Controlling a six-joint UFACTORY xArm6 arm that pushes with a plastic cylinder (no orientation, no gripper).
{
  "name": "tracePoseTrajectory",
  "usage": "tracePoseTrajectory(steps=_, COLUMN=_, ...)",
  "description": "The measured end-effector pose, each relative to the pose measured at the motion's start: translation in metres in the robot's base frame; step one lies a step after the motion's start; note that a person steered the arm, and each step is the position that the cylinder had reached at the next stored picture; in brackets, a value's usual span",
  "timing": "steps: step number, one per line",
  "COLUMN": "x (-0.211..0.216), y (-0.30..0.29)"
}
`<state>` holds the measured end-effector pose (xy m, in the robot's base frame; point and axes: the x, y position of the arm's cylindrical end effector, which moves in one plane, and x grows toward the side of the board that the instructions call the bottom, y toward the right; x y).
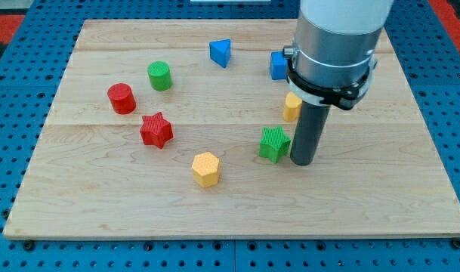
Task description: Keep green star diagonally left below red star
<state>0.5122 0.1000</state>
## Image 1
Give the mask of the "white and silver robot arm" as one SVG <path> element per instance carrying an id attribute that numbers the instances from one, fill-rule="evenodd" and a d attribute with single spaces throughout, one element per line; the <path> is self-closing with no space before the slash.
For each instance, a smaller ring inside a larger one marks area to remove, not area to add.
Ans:
<path id="1" fill-rule="evenodd" d="M 366 95 L 393 0 L 301 0 L 295 35 L 283 49 L 291 91 L 317 107 L 350 110 Z"/>

